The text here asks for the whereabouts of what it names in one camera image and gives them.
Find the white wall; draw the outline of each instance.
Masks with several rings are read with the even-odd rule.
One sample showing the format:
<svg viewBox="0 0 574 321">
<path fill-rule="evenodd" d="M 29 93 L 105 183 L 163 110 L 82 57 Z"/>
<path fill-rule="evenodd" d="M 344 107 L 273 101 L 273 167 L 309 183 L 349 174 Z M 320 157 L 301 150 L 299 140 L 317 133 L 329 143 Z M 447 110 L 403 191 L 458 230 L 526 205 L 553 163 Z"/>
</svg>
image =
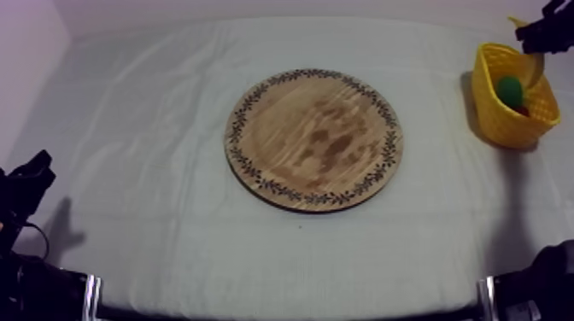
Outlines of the white wall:
<svg viewBox="0 0 574 321">
<path fill-rule="evenodd" d="M 51 0 L 0 0 L 0 166 L 69 43 Z"/>
<path fill-rule="evenodd" d="M 542 18 L 548 0 L 55 0 L 74 37 L 183 20 L 274 15 L 364 16 L 508 34 L 506 20 Z"/>
</svg>

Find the round wooden tray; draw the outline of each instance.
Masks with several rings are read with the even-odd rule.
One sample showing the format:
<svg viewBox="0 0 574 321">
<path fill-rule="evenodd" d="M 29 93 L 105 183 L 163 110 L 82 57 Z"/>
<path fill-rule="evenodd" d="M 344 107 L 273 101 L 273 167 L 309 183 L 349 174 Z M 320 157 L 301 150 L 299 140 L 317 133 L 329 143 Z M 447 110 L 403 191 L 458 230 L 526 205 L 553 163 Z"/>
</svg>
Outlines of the round wooden tray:
<svg viewBox="0 0 574 321">
<path fill-rule="evenodd" d="M 401 161 L 389 103 L 343 73 L 302 69 L 252 87 L 233 109 L 225 153 L 240 181 L 277 206 L 352 207 L 373 196 Z"/>
</svg>

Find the white sheet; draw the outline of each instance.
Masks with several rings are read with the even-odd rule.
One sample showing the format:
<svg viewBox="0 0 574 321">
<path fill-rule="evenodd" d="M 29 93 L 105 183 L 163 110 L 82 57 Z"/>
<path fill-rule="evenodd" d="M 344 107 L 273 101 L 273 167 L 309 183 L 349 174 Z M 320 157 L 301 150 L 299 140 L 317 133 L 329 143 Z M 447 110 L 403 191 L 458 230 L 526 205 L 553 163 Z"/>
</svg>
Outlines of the white sheet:
<svg viewBox="0 0 574 321">
<path fill-rule="evenodd" d="M 264 18 L 89 38 L 46 86 L 10 164 L 40 149 L 54 156 L 58 178 L 32 221 L 53 219 L 69 197 L 52 259 L 103 277 L 110 305 L 236 318 L 460 307 L 480 277 L 523 268 L 574 235 L 572 57 L 548 58 L 563 124 L 517 155 L 467 122 L 461 75 L 485 41 L 513 44 L 512 28 L 500 38 L 396 20 Z M 222 135 L 239 97 L 299 67 L 363 79 L 401 122 L 398 173 L 351 210 L 271 207 L 226 164 Z"/>
</svg>

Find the leaf pattern border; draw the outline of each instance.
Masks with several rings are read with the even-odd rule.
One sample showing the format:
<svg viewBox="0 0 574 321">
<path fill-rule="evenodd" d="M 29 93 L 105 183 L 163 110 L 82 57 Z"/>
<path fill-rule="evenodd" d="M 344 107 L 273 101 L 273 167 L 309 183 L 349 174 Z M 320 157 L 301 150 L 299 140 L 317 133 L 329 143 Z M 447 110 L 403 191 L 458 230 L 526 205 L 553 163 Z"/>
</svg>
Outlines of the leaf pattern border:
<svg viewBox="0 0 574 321">
<path fill-rule="evenodd" d="M 269 90 L 270 86 L 281 85 L 289 81 L 297 80 L 301 77 L 340 79 L 344 84 L 353 88 L 362 96 L 370 98 L 372 100 L 372 105 L 375 106 L 378 114 L 385 120 L 386 125 L 391 129 L 390 131 L 387 131 L 385 143 L 381 152 L 383 162 L 376 164 L 374 170 L 365 175 L 365 177 L 359 183 L 356 183 L 354 188 L 351 190 L 346 190 L 339 194 L 333 192 L 324 194 L 303 194 L 300 191 L 291 189 L 279 182 L 275 182 L 273 179 L 264 178 L 261 174 L 261 170 L 255 168 L 253 161 L 249 157 L 245 156 L 243 151 L 238 147 L 239 141 L 242 137 L 243 128 L 247 122 L 248 111 L 252 110 L 253 105 L 261 99 L 263 94 Z M 275 75 L 269 78 L 266 82 L 255 87 L 255 89 L 245 97 L 241 108 L 234 113 L 234 117 L 235 119 L 231 123 L 231 133 L 227 137 L 231 145 L 229 148 L 230 157 L 239 164 L 240 170 L 243 174 L 249 175 L 255 180 L 258 189 L 268 190 L 273 195 L 284 196 L 290 201 L 304 201 L 309 205 L 342 205 L 350 202 L 353 198 L 366 193 L 371 186 L 385 178 L 387 169 L 396 164 L 396 143 L 398 141 L 396 127 L 398 126 L 398 121 L 390 109 L 389 103 L 373 88 L 363 85 L 357 79 L 343 75 L 339 72 L 322 69 L 296 69 Z"/>
</svg>

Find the yellow basket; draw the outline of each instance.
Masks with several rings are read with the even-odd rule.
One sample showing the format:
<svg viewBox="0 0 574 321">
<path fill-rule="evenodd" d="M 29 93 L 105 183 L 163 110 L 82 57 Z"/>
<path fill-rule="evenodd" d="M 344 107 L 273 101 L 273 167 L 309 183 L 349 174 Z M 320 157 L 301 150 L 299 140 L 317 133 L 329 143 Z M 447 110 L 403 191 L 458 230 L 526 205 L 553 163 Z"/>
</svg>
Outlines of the yellow basket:
<svg viewBox="0 0 574 321">
<path fill-rule="evenodd" d="M 502 44 L 482 44 L 472 73 L 472 94 L 483 134 L 499 145 L 523 149 L 560 122 L 560 111 L 546 77 L 524 91 L 523 116 L 501 102 L 493 84 L 504 76 L 519 76 L 522 55 Z"/>
</svg>

